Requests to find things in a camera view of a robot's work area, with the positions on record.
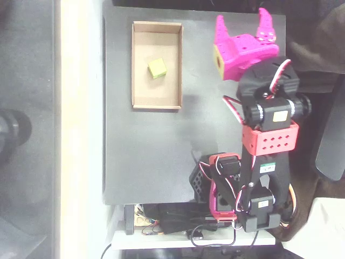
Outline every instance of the red wire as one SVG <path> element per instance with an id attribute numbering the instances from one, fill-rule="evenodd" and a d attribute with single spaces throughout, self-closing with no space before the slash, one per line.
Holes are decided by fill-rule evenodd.
<path id="1" fill-rule="evenodd" d="M 227 106 L 229 107 L 229 109 L 232 111 L 233 115 L 236 117 L 236 119 L 238 120 L 239 123 L 241 123 L 242 125 L 244 124 L 244 121 L 241 117 L 241 115 L 239 114 L 239 112 L 237 111 L 237 109 L 233 106 L 233 104 L 231 103 L 231 101 L 233 101 L 234 103 L 237 104 L 241 104 L 240 101 L 230 98 L 228 96 L 223 96 L 223 100 L 225 101 L 225 103 L 227 104 Z"/>
<path id="2" fill-rule="evenodd" d="M 208 165 L 207 163 L 202 163 L 202 162 L 199 162 L 199 168 L 200 168 L 200 171 L 203 173 L 203 175 L 209 180 L 209 181 L 212 181 L 212 179 L 211 178 L 209 178 L 207 175 L 206 175 L 206 173 L 205 173 L 205 171 L 204 171 L 204 169 L 203 169 L 203 167 L 201 166 L 201 164 L 202 165 L 204 165 L 204 166 L 210 166 L 210 165 Z"/>
<path id="3" fill-rule="evenodd" d="M 277 82 L 278 82 L 279 78 L 281 77 L 281 74 L 284 72 L 285 68 L 291 63 L 291 60 L 289 60 L 289 59 L 287 59 L 287 60 L 284 61 L 286 63 L 282 67 L 279 67 L 278 70 L 277 70 L 277 71 L 279 71 L 279 74 L 278 74 L 278 77 L 276 78 L 276 80 L 274 81 L 274 84 L 273 84 L 272 89 L 271 89 L 271 92 L 273 94 L 275 94 L 275 89 L 277 88 Z"/>

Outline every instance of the yellow-green cube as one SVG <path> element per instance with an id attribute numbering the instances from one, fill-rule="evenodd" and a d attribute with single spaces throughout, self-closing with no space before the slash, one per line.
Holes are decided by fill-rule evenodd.
<path id="1" fill-rule="evenodd" d="M 165 75 L 167 73 L 167 67 L 164 64 L 163 58 L 149 62 L 149 70 L 154 79 Z"/>

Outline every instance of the cardboard box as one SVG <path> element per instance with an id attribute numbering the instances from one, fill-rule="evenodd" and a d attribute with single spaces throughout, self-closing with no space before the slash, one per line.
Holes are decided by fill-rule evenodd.
<path id="1" fill-rule="evenodd" d="M 133 108 L 181 108 L 182 32 L 181 23 L 133 23 Z M 153 79 L 148 69 L 148 63 L 159 58 L 163 58 L 168 72 L 163 77 Z"/>

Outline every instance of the black cable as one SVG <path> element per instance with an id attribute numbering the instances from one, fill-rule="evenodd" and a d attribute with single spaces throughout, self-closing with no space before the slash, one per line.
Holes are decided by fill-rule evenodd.
<path id="1" fill-rule="evenodd" d="M 144 233 L 144 230 L 147 229 L 148 227 L 154 226 L 154 224 L 155 224 L 155 223 L 152 223 L 152 224 L 147 225 L 146 227 L 144 227 L 144 228 L 141 230 L 141 234 L 147 235 L 148 233 Z"/>
<path id="2" fill-rule="evenodd" d="M 195 247 L 230 247 L 232 246 L 233 244 L 235 244 L 236 242 L 236 230 L 234 229 L 233 230 L 233 241 L 230 243 L 230 244 L 205 244 L 205 245 L 199 245 L 199 244 L 196 244 L 193 240 L 193 237 L 194 237 L 194 232 L 198 229 L 198 228 L 201 228 L 201 227 L 205 227 L 207 225 L 198 225 L 196 228 L 194 228 L 192 230 L 192 233 L 190 234 L 190 242 L 192 242 L 193 246 Z"/>
<path id="3" fill-rule="evenodd" d="M 251 249 L 251 248 L 254 246 L 255 241 L 256 241 L 257 238 L 258 238 L 258 235 L 259 235 L 259 232 L 257 231 L 256 234 L 255 234 L 255 237 L 254 237 L 254 240 L 253 240 L 252 244 L 249 246 L 249 249 Z"/>
<path id="4" fill-rule="evenodd" d="M 106 251 L 107 251 L 111 246 L 112 246 L 112 244 L 110 243 L 110 244 L 106 247 L 106 249 L 104 249 L 104 251 L 103 251 L 103 253 L 102 253 L 102 255 L 101 255 L 101 259 L 103 259 L 104 254 L 106 253 Z"/>

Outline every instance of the wire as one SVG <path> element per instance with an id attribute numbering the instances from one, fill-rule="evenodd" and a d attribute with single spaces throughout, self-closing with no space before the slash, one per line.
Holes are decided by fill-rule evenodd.
<path id="1" fill-rule="evenodd" d="M 289 185 L 289 191 L 291 194 L 291 198 L 292 198 L 292 205 L 293 205 L 293 209 L 292 209 L 292 215 L 295 213 L 296 207 L 297 207 L 297 199 L 296 199 L 296 194 L 294 189 L 292 188 L 292 185 L 290 183 Z"/>
<path id="2" fill-rule="evenodd" d="M 256 159 L 257 159 L 257 156 L 254 155 L 254 156 L 253 156 L 253 160 L 252 160 L 252 170 L 253 170 L 253 168 L 254 168 Z"/>
<path id="3" fill-rule="evenodd" d="M 233 244 L 235 244 L 236 242 L 236 230 L 234 229 L 233 230 L 233 241 L 230 243 L 230 244 L 205 244 L 205 245 L 199 245 L 199 244 L 196 244 L 193 240 L 193 237 L 194 237 L 194 232 L 198 229 L 198 228 L 201 228 L 201 227 L 204 227 L 204 226 L 207 226 L 207 225 L 198 225 L 197 227 L 195 227 L 191 234 L 190 234 L 190 242 L 192 242 L 192 244 L 195 246 L 195 247 L 230 247 L 232 246 Z"/>
<path id="4" fill-rule="evenodd" d="M 225 98 L 225 99 L 227 99 L 227 100 L 229 100 L 229 101 L 232 101 L 232 102 L 234 102 L 235 104 L 240 104 L 240 105 L 242 105 L 242 102 L 241 102 L 241 101 L 239 101 L 239 100 L 237 100 L 237 99 L 235 99 L 235 98 L 232 98 L 232 97 L 230 97 L 230 96 L 223 96 L 223 98 Z"/>
<path id="5" fill-rule="evenodd" d="M 254 240 L 253 240 L 252 244 L 249 246 L 249 249 L 251 249 L 251 248 L 254 246 L 255 241 L 256 241 L 257 238 L 258 238 L 258 235 L 259 235 L 259 231 L 256 232 L 255 237 L 254 237 Z"/>
<path id="6" fill-rule="evenodd" d="M 164 234 L 164 232 L 162 232 L 162 231 L 155 231 L 155 227 L 157 227 L 157 226 L 158 226 L 157 224 L 153 226 L 152 232 L 157 233 L 158 235 Z"/>
<path id="7" fill-rule="evenodd" d="M 278 67 L 274 77 L 273 77 L 273 80 L 270 84 L 270 91 L 275 94 L 275 89 L 277 88 L 277 82 L 281 76 L 281 74 L 283 73 L 283 71 L 285 70 L 285 68 L 287 67 L 287 65 L 291 62 L 290 59 L 286 59 L 283 63 L 280 64 L 280 66 Z"/>
<path id="8" fill-rule="evenodd" d="M 101 255 L 101 259 L 103 259 L 104 254 L 106 253 L 106 251 L 107 251 L 111 246 L 112 246 L 112 244 L 110 243 L 110 244 L 106 247 L 106 249 L 104 249 L 104 251 L 103 251 L 103 253 L 102 253 L 102 255 Z"/>
<path id="9" fill-rule="evenodd" d="M 227 105 L 227 107 L 230 109 L 230 111 L 233 113 L 233 115 L 235 116 L 235 118 L 238 120 L 238 122 L 240 124 L 244 124 L 243 119 L 241 117 L 241 115 L 239 114 L 239 112 L 236 110 L 236 108 L 232 105 L 231 101 L 234 101 L 234 99 L 229 99 L 230 97 L 227 96 L 223 96 L 223 101 L 225 102 L 225 104 Z"/>
<path id="10" fill-rule="evenodd" d="M 154 236 L 154 235 L 161 235 L 161 234 L 164 234 L 163 232 L 156 232 L 156 231 L 154 231 L 154 228 L 155 228 L 156 225 L 157 225 L 157 222 L 152 223 L 152 224 L 150 224 L 150 225 L 144 227 L 144 228 L 141 230 L 141 234 L 144 235 L 144 236 Z M 151 232 L 144 232 L 145 229 L 147 229 L 148 227 L 151 227 L 151 226 L 153 226 Z"/>
<path id="11" fill-rule="evenodd" d="M 207 176 L 207 174 L 205 173 L 205 171 L 201 165 L 208 166 L 208 167 L 210 167 L 210 165 L 208 165 L 207 163 L 204 163 L 204 162 L 199 162 L 200 171 L 203 173 L 203 175 L 206 177 L 206 179 L 208 179 L 209 181 L 212 181 L 212 179 Z"/>
<path id="12" fill-rule="evenodd" d="M 239 209 L 239 208 L 238 208 L 238 204 L 239 204 L 239 202 L 240 202 L 240 200 L 241 200 L 242 191 L 243 191 L 244 188 L 245 188 L 245 186 L 243 185 L 242 188 L 241 188 L 241 190 L 238 192 L 238 195 L 237 195 L 237 198 L 236 198 L 235 210 L 236 210 L 237 212 L 242 212 L 242 211 L 243 211 L 242 209 Z"/>
<path id="13" fill-rule="evenodd" d="M 216 159 L 216 170 L 218 172 L 219 175 L 222 175 L 218 169 L 218 160 L 219 160 L 219 156 L 217 156 L 217 159 Z M 230 186 L 231 190 L 232 190 L 232 194 L 233 194 L 233 197 L 236 199 L 236 194 L 235 194 L 235 191 L 233 190 L 233 187 L 232 187 L 232 184 L 231 182 L 225 177 L 225 181 L 227 182 L 227 184 Z"/>
<path id="14" fill-rule="evenodd" d="M 239 228 L 236 228 L 236 221 L 232 221 L 232 222 L 231 222 L 231 225 L 232 225 L 232 227 L 234 228 L 234 230 L 240 230 L 240 229 L 242 229 L 242 227 L 243 227 L 243 226 L 240 226 Z"/>
<path id="15" fill-rule="evenodd" d="M 291 183 L 289 185 L 289 192 L 290 192 L 290 195 L 291 195 L 292 206 L 293 206 L 292 215 L 291 215 L 291 217 L 292 217 L 294 215 L 295 211 L 296 211 L 296 208 L 297 208 L 297 199 L 296 199 L 296 194 L 295 194 L 295 191 L 294 191 Z M 289 223 L 280 222 L 280 225 L 283 228 L 288 228 L 289 227 Z"/>

